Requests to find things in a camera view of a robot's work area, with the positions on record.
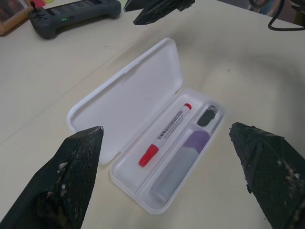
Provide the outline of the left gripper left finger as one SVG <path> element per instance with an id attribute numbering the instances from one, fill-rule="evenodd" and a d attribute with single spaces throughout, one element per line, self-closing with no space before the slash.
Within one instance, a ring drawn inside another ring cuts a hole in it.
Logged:
<path id="1" fill-rule="evenodd" d="M 92 196 L 104 129 L 67 137 L 31 178 L 0 223 L 2 229 L 79 229 Z"/>

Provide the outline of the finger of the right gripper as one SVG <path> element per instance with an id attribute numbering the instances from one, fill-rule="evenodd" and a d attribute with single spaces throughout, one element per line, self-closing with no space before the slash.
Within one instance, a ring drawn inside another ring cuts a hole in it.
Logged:
<path id="1" fill-rule="evenodd" d="M 134 25 L 148 25 L 155 23 L 172 11 L 178 9 L 181 1 L 151 1 L 133 21 Z"/>
<path id="2" fill-rule="evenodd" d="M 145 7 L 146 0 L 127 0 L 124 11 L 141 10 Z"/>

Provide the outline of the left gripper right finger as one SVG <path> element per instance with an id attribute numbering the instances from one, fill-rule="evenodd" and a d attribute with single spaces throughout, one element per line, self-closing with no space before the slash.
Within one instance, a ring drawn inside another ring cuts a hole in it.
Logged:
<path id="1" fill-rule="evenodd" d="M 305 227 L 305 159 L 284 137 L 239 122 L 230 139 L 247 182 L 274 229 Z"/>

